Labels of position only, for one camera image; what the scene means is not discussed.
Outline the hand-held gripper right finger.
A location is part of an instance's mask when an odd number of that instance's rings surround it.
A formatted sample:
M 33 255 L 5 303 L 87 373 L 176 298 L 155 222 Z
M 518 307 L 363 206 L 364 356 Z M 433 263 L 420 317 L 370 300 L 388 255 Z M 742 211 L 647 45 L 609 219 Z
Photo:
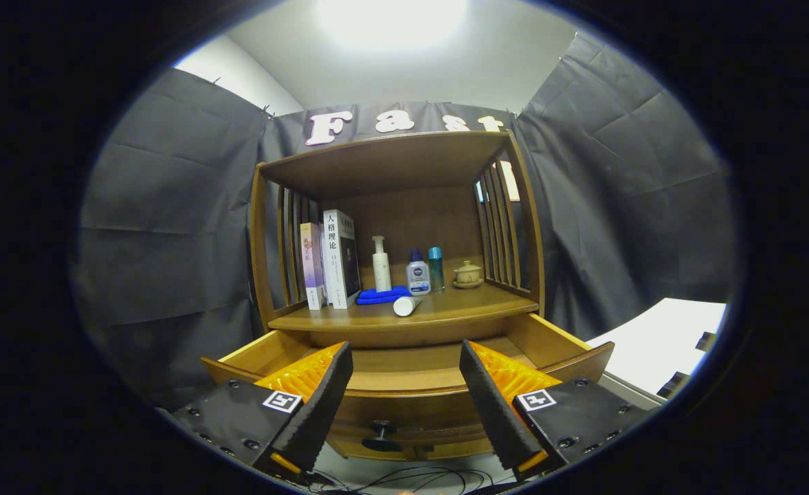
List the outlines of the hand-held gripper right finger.
M 494 453 L 517 481 L 593 457 L 652 417 L 596 380 L 553 378 L 477 342 L 462 342 L 458 368 Z

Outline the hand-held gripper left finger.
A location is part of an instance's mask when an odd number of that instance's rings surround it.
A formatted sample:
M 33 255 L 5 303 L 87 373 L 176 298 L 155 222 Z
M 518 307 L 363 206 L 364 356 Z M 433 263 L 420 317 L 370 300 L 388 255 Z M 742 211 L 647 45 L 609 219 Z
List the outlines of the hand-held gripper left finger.
M 182 430 L 238 463 L 304 482 L 352 373 L 350 342 L 338 342 L 263 379 L 226 379 L 171 416 Z

